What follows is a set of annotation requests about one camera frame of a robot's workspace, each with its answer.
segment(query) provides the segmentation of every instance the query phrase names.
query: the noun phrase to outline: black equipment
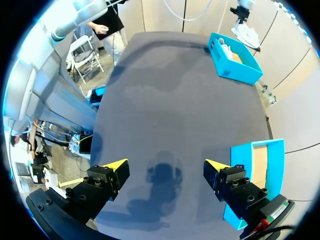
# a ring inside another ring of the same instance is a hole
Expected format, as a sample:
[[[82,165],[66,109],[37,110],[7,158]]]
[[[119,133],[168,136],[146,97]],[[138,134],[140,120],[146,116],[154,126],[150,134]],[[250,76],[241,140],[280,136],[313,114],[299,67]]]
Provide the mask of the black equipment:
[[[206,160],[203,176],[220,202],[226,201],[239,219],[244,219],[247,227],[240,238],[250,234],[273,229],[283,222],[295,203],[279,194],[268,200],[268,190],[260,189],[246,177],[243,165],[226,166]],[[276,239],[280,232],[272,232],[264,239]]]

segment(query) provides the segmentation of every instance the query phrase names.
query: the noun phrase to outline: white cloth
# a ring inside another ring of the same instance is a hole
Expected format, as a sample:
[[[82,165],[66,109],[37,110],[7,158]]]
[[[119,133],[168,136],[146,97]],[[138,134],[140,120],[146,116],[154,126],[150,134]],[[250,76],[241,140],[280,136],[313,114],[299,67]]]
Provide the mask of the white cloth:
[[[113,57],[114,65],[117,64],[121,54],[125,50],[125,44],[119,31],[101,40],[104,49]]]

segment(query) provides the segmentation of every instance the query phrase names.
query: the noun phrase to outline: person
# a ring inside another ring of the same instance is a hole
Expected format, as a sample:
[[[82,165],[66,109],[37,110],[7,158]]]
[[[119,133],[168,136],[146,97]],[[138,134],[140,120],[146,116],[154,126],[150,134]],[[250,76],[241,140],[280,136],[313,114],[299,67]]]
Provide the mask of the person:
[[[109,5],[116,1],[107,0],[106,4]],[[119,3],[124,4],[126,1],[129,0],[123,0]],[[114,65],[116,65],[125,49],[124,40],[120,33],[124,25],[118,16],[118,5],[109,7],[104,15],[88,22],[86,25],[94,30],[97,38],[102,41],[104,49],[113,57]]]
[[[27,152],[31,153],[31,157],[33,159],[33,164],[34,165],[44,165],[47,164],[48,167],[51,169],[52,168],[52,163],[51,161],[44,155],[43,152],[37,152],[36,150],[38,148],[38,144],[37,144],[37,140],[34,140],[34,145],[32,145],[29,140],[28,140],[28,134],[27,133],[23,133],[19,136],[13,136],[11,135],[10,137],[10,143],[11,145],[14,147],[15,145],[17,145],[20,140],[22,140],[23,142],[27,143],[26,144],[26,150]]]

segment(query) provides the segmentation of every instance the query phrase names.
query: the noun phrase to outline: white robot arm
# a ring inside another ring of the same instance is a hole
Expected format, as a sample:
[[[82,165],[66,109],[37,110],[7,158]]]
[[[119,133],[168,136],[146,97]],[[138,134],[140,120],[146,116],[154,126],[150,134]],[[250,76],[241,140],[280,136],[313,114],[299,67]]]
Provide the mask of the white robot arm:
[[[230,11],[238,16],[236,24],[231,31],[236,35],[237,39],[248,47],[260,52],[260,40],[258,34],[253,28],[247,26],[247,20],[250,10],[253,9],[255,0],[238,0],[237,8],[230,8]]]
[[[92,131],[97,109],[70,79],[66,58],[72,31],[108,10],[105,0],[58,0],[43,14],[17,51],[3,104],[3,122],[12,135],[30,120],[55,123],[74,132]]]

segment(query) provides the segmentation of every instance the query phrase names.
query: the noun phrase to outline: white cable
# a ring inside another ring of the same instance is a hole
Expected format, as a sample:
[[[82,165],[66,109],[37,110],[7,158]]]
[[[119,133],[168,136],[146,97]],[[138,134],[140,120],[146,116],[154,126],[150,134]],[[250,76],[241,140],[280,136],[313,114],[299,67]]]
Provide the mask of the white cable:
[[[13,171],[13,167],[12,167],[12,163],[11,163],[11,141],[10,140],[11,140],[11,134],[14,129],[15,123],[16,123],[16,120],[13,120],[13,124],[12,124],[11,130],[10,130],[10,133],[9,133],[9,143],[8,143],[9,144],[8,153],[9,153],[10,177],[14,175],[14,171]]]
[[[196,18],[193,18],[193,19],[184,19],[184,18],[178,16],[178,15],[175,14],[175,12],[169,7],[169,5],[168,5],[168,3],[167,3],[166,0],[163,0],[163,2],[164,2],[164,4],[166,5],[166,7],[170,10],[170,12],[171,12],[173,15],[175,15],[178,19],[183,20],[183,21],[189,21],[189,22],[191,22],[191,21],[195,21],[195,20],[201,18],[201,17],[208,11],[212,0],[209,0],[209,3],[208,3],[208,5],[205,7],[204,11],[203,11],[199,16],[197,16]]]
[[[30,127],[29,127],[29,129],[27,130],[27,131],[24,131],[22,134],[28,134],[30,131],[31,131],[31,129],[32,129],[32,123],[31,123],[31,119],[30,119],[30,117],[28,116],[28,115],[25,115],[27,118],[28,118],[28,120],[29,120],[29,124],[30,124]]]

